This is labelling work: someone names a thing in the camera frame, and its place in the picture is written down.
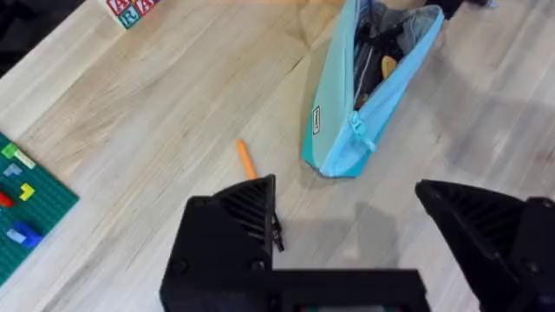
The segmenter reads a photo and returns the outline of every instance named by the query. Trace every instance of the orange marker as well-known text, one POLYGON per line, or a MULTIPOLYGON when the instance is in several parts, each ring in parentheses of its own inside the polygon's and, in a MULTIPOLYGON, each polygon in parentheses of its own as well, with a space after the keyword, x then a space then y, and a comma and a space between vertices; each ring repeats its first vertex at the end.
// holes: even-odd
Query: orange marker
POLYGON ((254 170, 249 151, 247 151, 246 145, 242 140, 237 140, 237 152, 239 152, 239 157, 243 162, 243 168, 245 169, 247 177, 249 177, 249 179, 256 179, 257 173, 254 170))

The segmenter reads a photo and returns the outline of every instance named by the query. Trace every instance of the blue pencil case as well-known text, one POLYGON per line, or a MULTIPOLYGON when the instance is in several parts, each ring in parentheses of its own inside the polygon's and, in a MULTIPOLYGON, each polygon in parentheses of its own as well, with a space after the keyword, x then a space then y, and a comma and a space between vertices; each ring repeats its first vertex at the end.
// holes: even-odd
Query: blue pencil case
POLYGON ((337 18, 304 135, 302 158, 326 177, 360 175, 410 79, 421 66, 443 22, 435 5, 391 10, 371 0, 346 0, 337 18), (359 14, 371 6, 380 31, 402 23, 396 38, 404 57, 355 110, 354 53, 359 14))

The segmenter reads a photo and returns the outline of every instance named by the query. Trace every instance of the wood grain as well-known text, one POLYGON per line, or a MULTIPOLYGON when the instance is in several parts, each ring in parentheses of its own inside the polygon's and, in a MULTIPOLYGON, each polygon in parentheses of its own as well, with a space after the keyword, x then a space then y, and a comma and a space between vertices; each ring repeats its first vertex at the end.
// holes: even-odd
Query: wood grain
POLYGON ((241 138, 277 174, 278 268, 418 268, 434 311, 477 311, 414 185, 555 195, 555 4, 499 2, 445 28, 363 175, 323 179, 299 147, 341 3, 164 0, 125 31, 88 0, 0 80, 0 130, 82 197, 0 310, 162 311, 184 204, 245 179, 241 138))

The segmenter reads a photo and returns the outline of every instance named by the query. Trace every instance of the zipper pull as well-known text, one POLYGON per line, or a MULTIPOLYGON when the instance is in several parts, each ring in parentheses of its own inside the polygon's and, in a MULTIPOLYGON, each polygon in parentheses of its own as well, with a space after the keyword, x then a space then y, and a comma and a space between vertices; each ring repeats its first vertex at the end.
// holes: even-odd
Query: zipper pull
POLYGON ((353 111, 349 116, 350 127, 356 134, 356 137, 364 142, 368 149, 373 153, 375 151, 375 143, 366 137, 366 126, 362 123, 361 119, 358 118, 358 112, 353 111))

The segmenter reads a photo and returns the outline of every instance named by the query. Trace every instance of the green lego baseplate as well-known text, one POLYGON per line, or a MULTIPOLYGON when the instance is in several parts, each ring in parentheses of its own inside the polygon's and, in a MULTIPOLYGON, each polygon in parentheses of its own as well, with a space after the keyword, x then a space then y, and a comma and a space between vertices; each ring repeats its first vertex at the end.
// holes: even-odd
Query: green lego baseplate
POLYGON ((2 133, 0 150, 0 192, 14 201, 12 207, 0 208, 2 285, 33 251, 33 248, 23 247, 6 235, 13 223, 22 221, 46 237, 79 198, 2 133))

